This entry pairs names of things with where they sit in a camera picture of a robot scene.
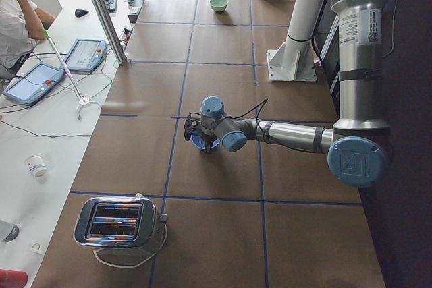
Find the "toaster cord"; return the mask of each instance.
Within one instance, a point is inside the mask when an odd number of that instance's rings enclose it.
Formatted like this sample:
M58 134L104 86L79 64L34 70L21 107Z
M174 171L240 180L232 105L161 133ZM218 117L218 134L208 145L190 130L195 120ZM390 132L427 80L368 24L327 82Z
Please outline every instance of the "toaster cord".
M161 248L163 247L163 245L165 244L165 241L167 240L167 236L168 236L168 229L167 229L167 224L164 224L165 228L164 228L164 236L163 236L163 240L161 243L161 246L159 246L159 249L157 249L157 251L155 253L153 253L151 256L149 256L147 259L141 261L138 264L134 264L131 266L124 266L121 264L114 264L114 263L110 263L107 261L104 261L101 259L101 257L97 254L97 252L103 250L104 248L100 248L97 250L93 251L94 257L96 258L96 260L98 260L101 264L104 264L105 266L112 266L113 268L120 268L120 269L133 269L133 268L138 268L139 266L142 266L144 263L146 263L147 261L149 261L153 256L156 255L157 252L159 252L161 250Z

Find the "ur logo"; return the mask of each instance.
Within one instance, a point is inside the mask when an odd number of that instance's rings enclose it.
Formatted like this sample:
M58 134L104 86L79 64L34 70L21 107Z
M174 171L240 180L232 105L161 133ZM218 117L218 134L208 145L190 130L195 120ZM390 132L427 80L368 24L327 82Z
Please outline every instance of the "ur logo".
M368 177L369 158L356 151L344 150L340 154L340 170L344 175Z

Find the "blue tablet device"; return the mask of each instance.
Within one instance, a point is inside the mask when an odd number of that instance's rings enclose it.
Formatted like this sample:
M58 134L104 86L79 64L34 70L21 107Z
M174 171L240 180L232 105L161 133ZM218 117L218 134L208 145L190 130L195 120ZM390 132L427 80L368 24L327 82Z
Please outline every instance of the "blue tablet device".
M65 62L75 74L90 74L101 64L106 52L104 40L78 39L67 53Z
M3 94L19 104L33 105L51 91L64 74L62 69L40 62L7 87Z

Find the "white shirt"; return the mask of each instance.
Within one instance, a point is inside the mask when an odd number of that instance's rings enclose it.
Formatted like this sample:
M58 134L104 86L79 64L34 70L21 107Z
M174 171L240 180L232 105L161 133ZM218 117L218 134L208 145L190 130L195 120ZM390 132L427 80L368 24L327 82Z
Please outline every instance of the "white shirt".
M33 9L37 6L29 0ZM36 46L28 37L26 21L16 0L0 0L0 64L13 67L15 62Z

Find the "green bowl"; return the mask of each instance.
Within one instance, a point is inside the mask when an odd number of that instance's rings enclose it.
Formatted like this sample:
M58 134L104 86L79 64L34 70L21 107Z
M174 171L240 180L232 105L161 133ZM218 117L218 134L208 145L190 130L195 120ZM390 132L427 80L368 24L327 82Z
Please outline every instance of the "green bowl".
M210 7L217 13L225 11L228 6L228 0L210 0Z

